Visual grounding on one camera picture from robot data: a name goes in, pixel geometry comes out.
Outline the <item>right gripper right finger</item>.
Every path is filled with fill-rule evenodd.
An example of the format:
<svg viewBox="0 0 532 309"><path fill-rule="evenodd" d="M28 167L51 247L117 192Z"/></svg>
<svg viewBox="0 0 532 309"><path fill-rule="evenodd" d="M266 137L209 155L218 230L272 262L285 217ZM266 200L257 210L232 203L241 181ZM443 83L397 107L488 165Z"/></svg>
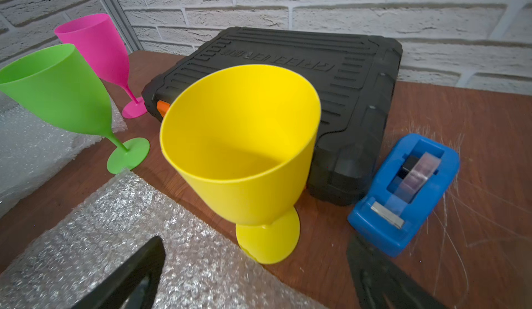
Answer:
<svg viewBox="0 0 532 309"><path fill-rule="evenodd" d="M361 308L445 308L363 237L351 237L346 251Z"/></svg>

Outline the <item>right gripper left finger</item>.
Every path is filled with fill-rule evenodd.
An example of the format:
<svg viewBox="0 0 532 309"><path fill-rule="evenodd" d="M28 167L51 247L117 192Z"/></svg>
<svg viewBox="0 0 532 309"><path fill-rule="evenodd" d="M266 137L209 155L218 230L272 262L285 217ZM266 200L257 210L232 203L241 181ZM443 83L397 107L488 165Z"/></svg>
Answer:
<svg viewBox="0 0 532 309"><path fill-rule="evenodd" d="M162 238L151 238L73 307L152 308L165 258Z"/></svg>

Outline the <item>bubble wrap sheet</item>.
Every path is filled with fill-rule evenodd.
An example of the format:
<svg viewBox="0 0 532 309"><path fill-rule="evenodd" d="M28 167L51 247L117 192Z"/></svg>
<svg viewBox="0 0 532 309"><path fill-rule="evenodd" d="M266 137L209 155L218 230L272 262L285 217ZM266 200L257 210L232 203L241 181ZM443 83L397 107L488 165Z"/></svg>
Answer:
<svg viewBox="0 0 532 309"><path fill-rule="evenodd" d="M166 252L155 308L319 307L130 171L91 194L7 267L1 307L70 308L154 236Z"/></svg>

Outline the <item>yellow plastic wine glass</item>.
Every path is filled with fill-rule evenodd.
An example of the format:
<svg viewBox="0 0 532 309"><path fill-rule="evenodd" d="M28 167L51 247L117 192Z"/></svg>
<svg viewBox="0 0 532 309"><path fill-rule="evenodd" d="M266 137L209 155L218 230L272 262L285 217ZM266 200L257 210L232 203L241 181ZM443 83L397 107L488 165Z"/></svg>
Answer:
<svg viewBox="0 0 532 309"><path fill-rule="evenodd" d="M299 242L295 203L321 120L314 86L273 65L241 65L193 83L171 104L163 156L205 204L234 223L241 249L275 264Z"/></svg>

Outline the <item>bubble wrap stack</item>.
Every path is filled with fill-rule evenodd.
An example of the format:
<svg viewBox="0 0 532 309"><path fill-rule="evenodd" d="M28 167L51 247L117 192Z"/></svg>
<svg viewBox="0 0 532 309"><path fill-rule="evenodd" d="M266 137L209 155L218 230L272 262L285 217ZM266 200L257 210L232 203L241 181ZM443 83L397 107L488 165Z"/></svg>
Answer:
<svg viewBox="0 0 532 309"><path fill-rule="evenodd" d="M54 127L2 93L1 215L102 139Z"/></svg>

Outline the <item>green plastic wine glass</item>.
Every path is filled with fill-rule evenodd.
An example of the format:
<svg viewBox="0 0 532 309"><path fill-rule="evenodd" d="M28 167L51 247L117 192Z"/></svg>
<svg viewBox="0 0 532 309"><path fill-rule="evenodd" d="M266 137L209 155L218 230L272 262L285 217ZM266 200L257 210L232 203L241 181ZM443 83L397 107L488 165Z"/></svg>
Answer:
<svg viewBox="0 0 532 309"><path fill-rule="evenodd" d="M44 48L5 66L1 91L55 127L109 139L116 146L107 161L112 174L132 170L148 156L147 139L121 142L113 133L108 91L73 44Z"/></svg>

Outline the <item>pink plastic wine glass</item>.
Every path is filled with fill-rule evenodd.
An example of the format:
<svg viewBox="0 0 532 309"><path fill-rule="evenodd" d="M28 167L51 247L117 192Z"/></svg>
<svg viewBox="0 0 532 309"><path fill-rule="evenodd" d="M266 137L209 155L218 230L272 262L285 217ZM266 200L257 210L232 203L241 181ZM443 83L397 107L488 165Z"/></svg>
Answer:
<svg viewBox="0 0 532 309"><path fill-rule="evenodd" d="M111 17L87 15L58 26L54 33L64 44L74 44L97 76L123 88L131 101L122 115L134 119L147 113L142 97L129 88L130 61L126 46Z"/></svg>

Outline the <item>blue tape dispenser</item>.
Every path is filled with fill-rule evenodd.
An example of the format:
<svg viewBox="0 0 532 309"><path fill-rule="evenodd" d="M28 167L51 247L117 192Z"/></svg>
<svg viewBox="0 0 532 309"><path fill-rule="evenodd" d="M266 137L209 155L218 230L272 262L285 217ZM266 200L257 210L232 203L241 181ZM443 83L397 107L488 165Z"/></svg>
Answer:
<svg viewBox="0 0 532 309"><path fill-rule="evenodd" d="M419 134L400 139L374 176L349 224L390 257L398 256L457 175L458 153Z"/></svg>

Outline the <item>black plastic tool case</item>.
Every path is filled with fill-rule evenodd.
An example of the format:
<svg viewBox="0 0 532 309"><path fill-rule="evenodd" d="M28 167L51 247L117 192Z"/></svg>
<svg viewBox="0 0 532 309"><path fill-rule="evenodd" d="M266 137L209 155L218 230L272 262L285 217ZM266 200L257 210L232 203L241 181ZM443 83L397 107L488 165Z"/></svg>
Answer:
<svg viewBox="0 0 532 309"><path fill-rule="evenodd" d="M147 111L162 119L158 102L172 103L221 69L266 64L302 75L321 101L308 190L319 200L349 206L372 183L402 56L398 40L379 35L231 27L154 77L142 97Z"/></svg>

